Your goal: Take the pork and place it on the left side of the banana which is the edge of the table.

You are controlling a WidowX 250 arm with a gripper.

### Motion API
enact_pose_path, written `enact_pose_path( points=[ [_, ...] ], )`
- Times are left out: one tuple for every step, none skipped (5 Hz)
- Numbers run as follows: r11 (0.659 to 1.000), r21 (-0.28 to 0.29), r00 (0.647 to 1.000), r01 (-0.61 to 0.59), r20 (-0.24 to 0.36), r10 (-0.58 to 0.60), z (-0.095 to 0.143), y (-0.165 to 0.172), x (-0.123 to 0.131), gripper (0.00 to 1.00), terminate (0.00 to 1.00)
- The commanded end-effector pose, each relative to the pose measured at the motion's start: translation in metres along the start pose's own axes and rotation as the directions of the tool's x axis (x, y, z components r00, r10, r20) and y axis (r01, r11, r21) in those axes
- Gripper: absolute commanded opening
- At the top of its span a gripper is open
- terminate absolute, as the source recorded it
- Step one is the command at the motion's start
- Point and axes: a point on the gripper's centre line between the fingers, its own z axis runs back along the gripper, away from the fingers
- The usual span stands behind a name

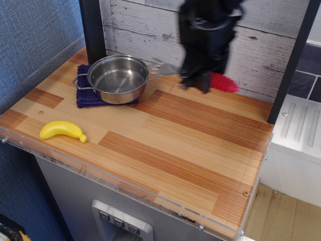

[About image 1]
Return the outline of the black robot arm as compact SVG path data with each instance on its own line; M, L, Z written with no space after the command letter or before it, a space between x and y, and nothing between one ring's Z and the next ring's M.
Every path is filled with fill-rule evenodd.
M234 27L243 17L240 1L185 1L179 10L180 42L185 58L180 69L183 89L211 88L234 93L238 85L224 75Z

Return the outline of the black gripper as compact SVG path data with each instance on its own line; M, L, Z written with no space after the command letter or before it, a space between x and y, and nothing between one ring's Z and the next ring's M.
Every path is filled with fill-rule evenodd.
M236 22L237 17L228 16L216 26L196 18L193 12L179 13L180 41L186 52L180 70L183 77L181 89L196 88L203 93L209 92L211 72L225 72Z

